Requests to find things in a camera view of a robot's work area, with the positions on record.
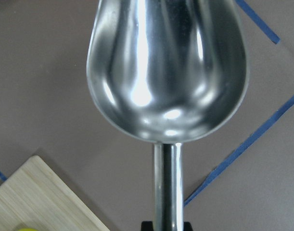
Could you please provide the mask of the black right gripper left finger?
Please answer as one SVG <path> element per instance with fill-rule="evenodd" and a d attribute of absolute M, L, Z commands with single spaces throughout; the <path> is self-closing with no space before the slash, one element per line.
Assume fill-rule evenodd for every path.
<path fill-rule="evenodd" d="M 156 223 L 156 217 L 153 217 L 150 220 L 143 220 L 141 222 L 141 229 L 140 231 L 155 231 L 155 223 Z"/>

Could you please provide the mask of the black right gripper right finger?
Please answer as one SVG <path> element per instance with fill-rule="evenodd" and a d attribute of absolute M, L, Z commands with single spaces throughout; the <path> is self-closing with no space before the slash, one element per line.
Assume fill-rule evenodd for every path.
<path fill-rule="evenodd" d="M 191 223 L 185 219 L 183 219 L 183 230 L 184 231 L 193 231 L 193 227 Z"/>

